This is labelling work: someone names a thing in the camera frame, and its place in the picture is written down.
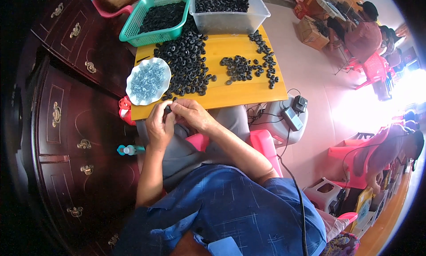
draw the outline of gray pants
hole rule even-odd
[[[250,136],[246,109],[243,105],[209,110],[209,113],[232,133],[243,141]],[[143,146],[149,143],[146,132],[145,120],[136,121],[139,136]],[[232,161],[226,156],[216,142],[210,142],[205,152],[199,152],[185,140],[189,131],[185,126],[175,125],[175,134],[166,148],[163,159],[163,185],[166,191],[170,191],[192,170],[205,163],[220,163],[232,165]]]

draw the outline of wall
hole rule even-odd
[[[389,28],[397,29],[404,18],[399,12],[398,7],[392,0],[364,0],[374,3],[379,12],[379,21],[382,25],[387,25]]]

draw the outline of blue shirt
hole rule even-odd
[[[302,197],[308,253],[316,256],[326,244],[325,226]],[[189,173],[150,208],[136,209],[114,254],[169,255],[188,230],[214,256],[303,255],[293,180],[272,178],[260,186],[237,168],[213,164]]]

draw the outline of yellow tabletop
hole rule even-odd
[[[261,25],[259,33],[262,35],[266,45],[270,45],[268,36]],[[264,53],[258,54],[258,49],[255,42],[251,42],[247,35],[209,35],[209,39],[205,41],[206,54],[203,55],[207,58],[205,61],[206,66],[209,67],[207,74],[217,75],[217,81],[210,81],[207,85],[205,96],[199,96],[197,93],[185,94],[184,97],[177,96],[178,98],[194,99],[200,103],[204,109],[214,109],[229,106],[236,106],[251,103],[265,103],[288,99],[287,90],[285,89],[284,79],[281,75],[278,63],[274,66],[276,73],[275,76],[280,77],[280,81],[275,83],[274,89],[269,89],[269,78],[266,77],[265,72],[256,77],[253,72],[253,79],[247,81],[236,81],[231,85],[226,85],[225,82],[230,79],[226,74],[226,66],[221,66],[219,63],[223,57],[235,57],[241,55],[247,59],[251,59],[253,64],[254,59],[259,60],[261,65],[264,60],[262,57]],[[155,44],[138,47],[135,59],[135,66],[139,59],[149,56],[147,59],[154,57]],[[161,100],[149,105],[133,105],[132,104],[132,120],[145,119],[149,116],[152,107],[161,102]]]

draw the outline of white plastic stool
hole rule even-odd
[[[330,191],[322,192],[326,187],[332,187]],[[342,188],[333,182],[327,180],[326,178],[322,178],[322,181],[315,186],[306,187],[303,189],[303,192],[308,197],[308,199],[314,203],[314,206],[322,210],[326,213],[332,212],[330,210],[330,204],[337,203],[337,195],[339,194]]]
[[[288,145],[300,141],[303,133],[305,132],[306,123],[308,122],[308,109],[306,109],[304,113],[301,113],[299,115],[299,119],[303,123],[303,126],[299,131],[290,131],[290,126],[288,126],[284,120],[280,120],[282,119],[281,111],[286,107],[291,106],[294,101],[294,96],[292,96],[291,94],[287,95],[288,100],[266,104],[264,114],[258,120],[254,121],[254,124],[250,126],[250,131],[262,129],[266,129],[267,131],[269,131],[271,136],[280,142],[280,144],[275,144],[275,148],[285,146],[285,144],[287,143],[287,137]]]

